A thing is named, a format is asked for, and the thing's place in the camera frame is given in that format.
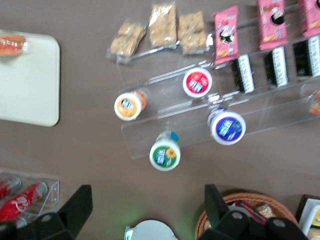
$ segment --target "clear can holder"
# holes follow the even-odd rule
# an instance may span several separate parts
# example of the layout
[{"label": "clear can holder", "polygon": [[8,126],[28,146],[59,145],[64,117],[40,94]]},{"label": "clear can holder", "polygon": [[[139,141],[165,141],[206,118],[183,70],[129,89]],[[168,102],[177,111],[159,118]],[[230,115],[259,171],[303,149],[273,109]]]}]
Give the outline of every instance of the clear can holder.
[{"label": "clear can holder", "polygon": [[48,178],[32,177],[32,176],[17,174],[17,173],[8,172],[8,171],[0,171],[0,180],[3,180],[6,177],[9,177],[12,175],[20,178],[22,186],[17,192],[14,192],[6,196],[5,198],[3,198],[0,201],[0,207],[2,207],[7,201],[9,201],[14,196],[17,196],[18,194],[25,191],[32,184],[35,184],[37,182],[44,182],[47,186],[46,194],[42,196],[39,200],[34,202],[30,207],[28,207],[20,216],[28,224],[43,214],[55,213],[59,209],[59,197],[60,197],[59,181],[48,179]]}]

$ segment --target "hot dog package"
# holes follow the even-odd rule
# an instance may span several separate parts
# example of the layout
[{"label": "hot dog package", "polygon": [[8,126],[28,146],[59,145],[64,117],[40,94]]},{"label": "hot dog package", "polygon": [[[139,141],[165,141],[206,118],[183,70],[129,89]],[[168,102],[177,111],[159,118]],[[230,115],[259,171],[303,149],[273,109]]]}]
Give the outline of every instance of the hot dog package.
[{"label": "hot dog package", "polygon": [[18,56],[29,52],[29,45],[24,36],[0,35],[0,57]]}]

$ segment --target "red package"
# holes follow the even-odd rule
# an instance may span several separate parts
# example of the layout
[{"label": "red package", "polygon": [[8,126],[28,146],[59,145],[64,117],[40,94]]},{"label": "red package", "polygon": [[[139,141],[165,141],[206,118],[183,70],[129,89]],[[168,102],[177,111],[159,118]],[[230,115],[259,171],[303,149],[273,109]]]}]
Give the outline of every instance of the red package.
[{"label": "red package", "polygon": [[239,57],[238,14],[238,6],[212,14],[215,25],[215,65]]},{"label": "red package", "polygon": [[250,206],[246,202],[242,200],[237,200],[235,202],[235,205],[246,209],[251,214],[252,218],[256,220],[258,223],[264,224],[264,225],[266,224],[267,218],[261,215],[259,212],[257,212],[252,206]]},{"label": "red package", "polygon": [[299,0],[299,10],[303,36],[320,34],[320,0]]},{"label": "red package", "polygon": [[288,43],[285,23],[285,0],[257,0],[260,27],[260,50]]}]

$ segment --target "white container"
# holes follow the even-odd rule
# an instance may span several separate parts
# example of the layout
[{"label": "white container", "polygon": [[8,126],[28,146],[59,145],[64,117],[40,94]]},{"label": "white container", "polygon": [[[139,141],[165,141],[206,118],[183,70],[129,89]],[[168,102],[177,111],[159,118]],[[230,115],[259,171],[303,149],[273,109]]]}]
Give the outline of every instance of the white container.
[{"label": "white container", "polygon": [[239,142],[246,132],[244,118],[224,107],[214,108],[208,117],[208,125],[214,140],[222,145]]},{"label": "white container", "polygon": [[147,105],[147,98],[141,91],[125,92],[114,102],[114,112],[124,121],[136,119]]},{"label": "white container", "polygon": [[204,68],[196,67],[189,70],[182,82],[184,92],[192,98],[201,98],[212,87],[212,76]]},{"label": "white container", "polygon": [[170,171],[180,162],[181,151],[179,137],[172,131],[164,131],[157,138],[152,146],[149,159],[156,169]]}]

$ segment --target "product label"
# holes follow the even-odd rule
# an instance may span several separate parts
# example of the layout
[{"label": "product label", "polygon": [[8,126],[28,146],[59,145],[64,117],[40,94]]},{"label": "product label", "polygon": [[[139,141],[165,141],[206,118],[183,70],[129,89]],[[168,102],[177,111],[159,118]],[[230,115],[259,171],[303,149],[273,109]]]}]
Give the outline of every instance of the product label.
[{"label": "product label", "polygon": [[173,131],[164,131],[164,132],[160,133],[159,136],[156,138],[156,141],[158,141],[160,139],[172,139],[178,145],[180,144],[180,140],[179,140],[178,135]]},{"label": "product label", "polygon": [[243,131],[240,122],[233,117],[222,118],[217,123],[215,130],[219,138],[227,142],[237,140]]},{"label": "product label", "polygon": [[137,104],[131,98],[123,98],[117,104],[119,114],[125,118],[131,118],[137,114]]},{"label": "product label", "polygon": [[177,154],[171,147],[160,146],[153,152],[152,159],[159,167],[171,168],[177,161]]},{"label": "product label", "polygon": [[316,210],[313,221],[311,223],[312,226],[320,227],[320,208]]},{"label": "product label", "polygon": [[209,87],[208,77],[200,71],[193,72],[186,79],[187,88],[194,94],[202,94]]}]

